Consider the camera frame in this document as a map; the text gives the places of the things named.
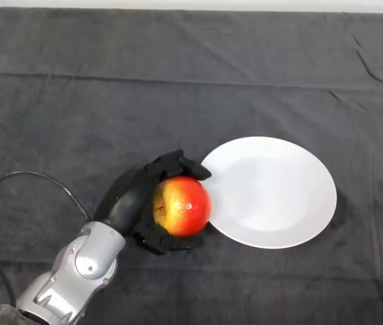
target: table surface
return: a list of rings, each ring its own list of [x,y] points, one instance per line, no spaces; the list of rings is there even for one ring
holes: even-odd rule
[[[0,175],[49,173],[93,213],[131,164],[251,135],[327,166],[330,225],[273,251],[210,226],[191,252],[130,242],[82,324],[383,325],[383,15],[0,9]],[[42,180],[0,186],[17,294],[82,225]]]

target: apple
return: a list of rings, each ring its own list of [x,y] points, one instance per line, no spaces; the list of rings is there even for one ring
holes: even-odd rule
[[[194,178],[176,176],[159,184],[153,196],[155,222],[174,236],[200,232],[211,215],[211,198]]]

